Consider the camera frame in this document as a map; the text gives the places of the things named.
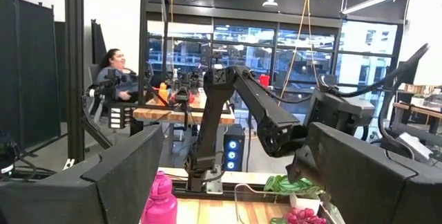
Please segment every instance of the robot workstation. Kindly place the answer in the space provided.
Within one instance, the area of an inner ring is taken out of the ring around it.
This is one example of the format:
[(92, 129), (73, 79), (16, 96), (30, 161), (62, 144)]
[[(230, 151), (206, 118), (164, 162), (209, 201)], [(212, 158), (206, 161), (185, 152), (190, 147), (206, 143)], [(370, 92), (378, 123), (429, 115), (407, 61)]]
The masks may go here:
[[(141, 2), (145, 12), (146, 0)], [(168, 0), (162, 0), (167, 6)], [(68, 35), (73, 40), (68, 45), (70, 73), (80, 73), (81, 62), (76, 59), (80, 51), (75, 43), (82, 43), (79, 28), (82, 14), (76, 14), (82, 2), (66, 0)], [(146, 43), (146, 15), (141, 14), (140, 43)], [(167, 24), (164, 25), (167, 38)], [(215, 161), (218, 155), (226, 160), (226, 154), (216, 149), (217, 128), (225, 106), (233, 93), (242, 98), (255, 119), (256, 135), (265, 153), (272, 158), (290, 156), (292, 163), (286, 166), (291, 183), (307, 178), (331, 197), (347, 224), (415, 224), (441, 223), (442, 214), (437, 210), (442, 196), (442, 173), (416, 156), (416, 150), (389, 133), (384, 127), (389, 102), (402, 83), (404, 73), (419, 62), (430, 47), (426, 44), (405, 63), (373, 85), (352, 93), (342, 93), (336, 86), (336, 78), (318, 75), (317, 85), (311, 96), (296, 101), (276, 95), (263, 85), (255, 73), (246, 66), (220, 68), (212, 64), (217, 58), (211, 54), (203, 73), (193, 73), (177, 80), (163, 75), (163, 82), (175, 87), (172, 100), (163, 99), (149, 82), (153, 76), (144, 57), (146, 47), (140, 48), (140, 72), (128, 78), (108, 74), (108, 81), (92, 85), (85, 93), (72, 91), (77, 99), (78, 125), (89, 132), (105, 150), (89, 159), (79, 156), (70, 160), (72, 166), (51, 174), (38, 172), (32, 178), (20, 174), (0, 174), (0, 224), (16, 223), (138, 223), (160, 165), (165, 139), (162, 124), (150, 122), (132, 132), (124, 142), (113, 144), (94, 124), (86, 108), (87, 97), (101, 99), (111, 109), (110, 123), (122, 128), (133, 126), (134, 109), (168, 109), (183, 112), (183, 128), (193, 128), (191, 90), (202, 87), (206, 95), (201, 108), (202, 120), (195, 128), (197, 138), (191, 144), (184, 159), (185, 183), (175, 184), (178, 191), (195, 197), (209, 198), (208, 187), (221, 189), (226, 171), (224, 162)], [(138, 103), (114, 102), (115, 85), (120, 80), (138, 80), (140, 90), (156, 97), (162, 106), (148, 106), (143, 95)], [(72, 88), (81, 88), (82, 82), (71, 81)], [(367, 126), (373, 119), (374, 107), (357, 96), (392, 85), (386, 94), (378, 118), (382, 138), (370, 144), (354, 137), (358, 127)], [(279, 106), (309, 101), (309, 110), (303, 122)], [(79, 150), (84, 153), (84, 144)], [(0, 163), (14, 164), (23, 155), (13, 145), (0, 146)]]

